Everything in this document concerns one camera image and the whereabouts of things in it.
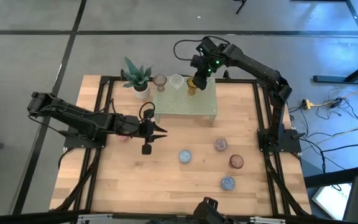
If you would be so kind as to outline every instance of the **table leg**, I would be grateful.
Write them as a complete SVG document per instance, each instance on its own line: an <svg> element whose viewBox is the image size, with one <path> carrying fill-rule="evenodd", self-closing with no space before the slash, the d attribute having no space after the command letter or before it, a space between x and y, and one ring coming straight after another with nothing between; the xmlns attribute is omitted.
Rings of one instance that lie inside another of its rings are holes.
<svg viewBox="0 0 358 224"><path fill-rule="evenodd" d="M216 118L216 115L214 116L209 116L209 123L210 124L213 124L215 122L215 118Z"/></svg>
<svg viewBox="0 0 358 224"><path fill-rule="evenodd" d="M160 115L154 114L154 119L155 119L155 122L158 124L160 122Z"/></svg>

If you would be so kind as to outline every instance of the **wooden tabletop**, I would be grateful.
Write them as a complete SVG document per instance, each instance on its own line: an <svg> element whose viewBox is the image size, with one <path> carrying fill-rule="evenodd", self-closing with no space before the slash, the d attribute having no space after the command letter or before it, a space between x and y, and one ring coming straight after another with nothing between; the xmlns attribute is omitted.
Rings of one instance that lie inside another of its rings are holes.
<svg viewBox="0 0 358 224"><path fill-rule="evenodd" d="M77 106L93 111L99 80L98 75L84 76ZM123 88L123 84L114 82L116 111L137 115L140 106L152 99L137 99L133 89ZM259 92L267 127L262 89ZM218 211L225 215L271 215L266 170L256 135L259 126L253 87L246 83L217 83L216 98L218 115L212 125L208 117L161 115L158 125L168 131L168 137L152 143L151 155L141 154L143 139L120 142L115 135L109 135L101 154L91 210L191 215L203 197L211 197L219 202ZM284 122L290 128L288 112ZM228 143L224 152L213 146L221 138ZM192 153L188 164L179 162L182 149ZM76 185L84 151L75 149L62 160L50 208L59 206ZM241 169L229 167L233 154L244 159ZM310 212L299 160L291 154L280 155L286 186L303 209ZM226 175L236 181L232 191L220 187ZM87 192L86 186L81 208ZM277 186L275 192L279 212L283 212Z"/></svg>

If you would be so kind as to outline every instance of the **concrete floor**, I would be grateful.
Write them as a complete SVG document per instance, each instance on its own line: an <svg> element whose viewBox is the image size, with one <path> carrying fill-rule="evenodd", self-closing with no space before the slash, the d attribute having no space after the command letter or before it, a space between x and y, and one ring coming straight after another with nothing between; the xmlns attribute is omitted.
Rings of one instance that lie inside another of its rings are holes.
<svg viewBox="0 0 358 224"><path fill-rule="evenodd" d="M0 29L71 30L80 0L35 2L0 0ZM358 13L358 1L352 1ZM343 2L295 2L290 0L248 0L239 15L238 2L200 1L108 1L88 0L80 30L357 30ZM289 81L293 93L289 107L303 98L313 103L328 99L337 89L311 81L313 75L348 75L358 68L358 37L235 36L223 38L239 46L245 54L277 69ZM200 35L78 35L67 65L59 97L75 103L83 75L118 75L124 56L137 64L153 65L153 74L192 74L188 62L177 60L173 44L180 39L200 39ZM33 91L50 91L68 41L67 35L0 35L0 215L11 212L12 200L22 177L38 125L28 120L26 107ZM195 45L182 44L177 50L191 57ZM216 76L220 77L224 69ZM232 76L252 78L230 68ZM338 85L358 90L358 85ZM358 95L350 98L358 115ZM349 110L336 109L330 120L305 111L310 133L336 133L358 126ZM293 114L293 125L305 131L303 117ZM51 126L65 129L52 121ZM326 136L315 135L311 141ZM358 144L358 132L321 144L323 149ZM63 138L48 131L24 212L48 209L57 175L57 161ZM326 156L345 168L358 166L358 147L329 152ZM302 158L320 169L321 158L307 149ZM327 171L339 170L327 161Z"/></svg>

